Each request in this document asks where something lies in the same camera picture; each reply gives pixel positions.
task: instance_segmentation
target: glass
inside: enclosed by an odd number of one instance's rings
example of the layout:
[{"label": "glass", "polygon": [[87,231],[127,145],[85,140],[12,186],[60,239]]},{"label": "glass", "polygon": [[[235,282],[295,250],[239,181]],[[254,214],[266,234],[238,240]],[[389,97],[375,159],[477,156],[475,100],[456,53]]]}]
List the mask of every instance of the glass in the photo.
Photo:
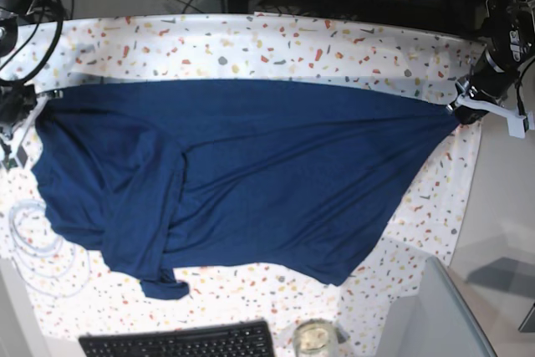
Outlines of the glass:
[{"label": "glass", "polygon": [[324,319],[300,325],[293,333],[296,357],[338,357],[338,337],[334,326]]}]

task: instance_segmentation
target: speckled fabric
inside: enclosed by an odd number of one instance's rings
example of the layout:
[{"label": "speckled fabric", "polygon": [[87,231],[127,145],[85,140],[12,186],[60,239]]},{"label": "speckled fabric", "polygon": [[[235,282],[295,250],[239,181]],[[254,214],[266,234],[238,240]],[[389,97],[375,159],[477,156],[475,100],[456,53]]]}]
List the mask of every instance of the speckled fabric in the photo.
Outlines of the speckled fabric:
[{"label": "speckled fabric", "polygon": [[[30,32],[23,28],[19,42]],[[3,77],[30,70],[28,61],[37,63],[53,32],[53,24],[43,25]],[[469,71],[482,49],[479,43],[435,33],[321,19],[95,19],[65,24],[58,49],[35,82],[38,90],[47,90],[128,80],[296,79],[445,104],[455,97],[456,77]],[[111,273],[98,252],[64,243],[46,258],[25,257],[14,251],[8,218],[18,201],[39,199],[27,170],[0,171],[0,256],[18,261],[46,335],[75,339],[87,333],[173,330],[264,318],[274,333],[277,354],[290,356],[293,329],[306,319],[324,318],[337,321],[351,336],[342,346],[345,355],[372,355],[391,302],[417,291],[425,258],[432,254],[445,264],[451,260],[480,135],[479,125],[460,127],[439,145],[375,250],[337,288],[264,263],[187,268],[176,270],[176,276],[186,278],[191,294],[163,302],[144,298],[132,278]],[[41,152],[34,131],[25,148],[33,164]],[[20,212],[17,219],[33,244],[50,243],[48,223],[39,213]]]}]

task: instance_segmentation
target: terrazzo patterned tablecloth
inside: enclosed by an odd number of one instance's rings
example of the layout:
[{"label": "terrazzo patterned tablecloth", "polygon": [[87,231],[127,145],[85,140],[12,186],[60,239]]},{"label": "terrazzo patterned tablecloth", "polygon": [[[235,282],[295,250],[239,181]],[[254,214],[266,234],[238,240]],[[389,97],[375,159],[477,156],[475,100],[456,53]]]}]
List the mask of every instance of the terrazzo patterned tablecloth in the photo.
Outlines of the terrazzo patterned tablecloth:
[{"label": "terrazzo patterned tablecloth", "polygon": [[[43,25],[4,78],[22,76],[54,32]],[[23,28],[19,42],[29,35]],[[453,81],[469,71],[482,45],[435,33],[311,18],[166,16],[68,22],[38,90],[94,82],[154,79],[299,79],[373,89],[446,104]],[[460,127],[414,179],[374,251],[339,288],[265,263],[177,269],[191,294],[177,301],[144,298],[136,280],[112,273],[99,252],[66,242],[42,258],[15,247],[23,239],[46,249],[54,235],[39,210],[30,171],[0,171],[0,257],[17,262],[44,334],[76,339],[266,319],[279,356],[293,355],[292,334],[307,319],[330,319],[349,335],[343,355],[372,355],[388,309],[417,292],[423,262],[449,264],[476,163],[481,127]],[[25,141],[32,165],[41,145]]]}]

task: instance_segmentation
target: keyboard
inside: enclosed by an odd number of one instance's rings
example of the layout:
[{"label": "keyboard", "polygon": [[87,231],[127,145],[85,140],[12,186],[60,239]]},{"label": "keyboard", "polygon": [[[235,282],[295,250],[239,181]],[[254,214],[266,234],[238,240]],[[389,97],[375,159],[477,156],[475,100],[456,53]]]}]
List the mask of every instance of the keyboard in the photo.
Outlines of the keyboard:
[{"label": "keyboard", "polygon": [[156,334],[82,337],[87,357],[275,357],[263,321]]}]

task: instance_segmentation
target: floor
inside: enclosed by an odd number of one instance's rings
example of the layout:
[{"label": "floor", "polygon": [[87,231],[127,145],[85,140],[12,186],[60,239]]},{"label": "floor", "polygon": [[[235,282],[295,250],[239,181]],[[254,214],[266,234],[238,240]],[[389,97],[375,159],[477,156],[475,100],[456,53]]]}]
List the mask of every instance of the floor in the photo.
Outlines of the floor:
[{"label": "floor", "polygon": [[[75,18],[182,13],[189,0],[75,0]],[[71,0],[64,0],[69,6]],[[194,0],[219,13],[217,0]],[[535,109],[535,74],[526,77]],[[532,357],[535,334],[517,327],[535,299],[535,133],[508,136],[487,117],[464,226],[451,275],[500,356]]]}]

